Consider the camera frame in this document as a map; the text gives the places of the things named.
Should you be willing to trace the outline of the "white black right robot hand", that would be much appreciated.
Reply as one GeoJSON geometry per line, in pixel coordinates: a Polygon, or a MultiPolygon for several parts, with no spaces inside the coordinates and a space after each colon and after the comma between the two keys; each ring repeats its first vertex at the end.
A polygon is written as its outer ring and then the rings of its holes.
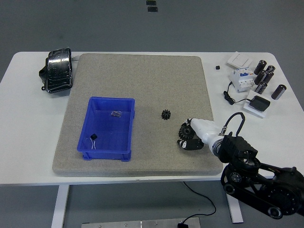
{"type": "Polygon", "coordinates": [[[191,118],[187,119],[179,129],[180,139],[177,144],[184,150],[200,150],[207,145],[217,156],[224,135],[214,121],[191,118]]]}

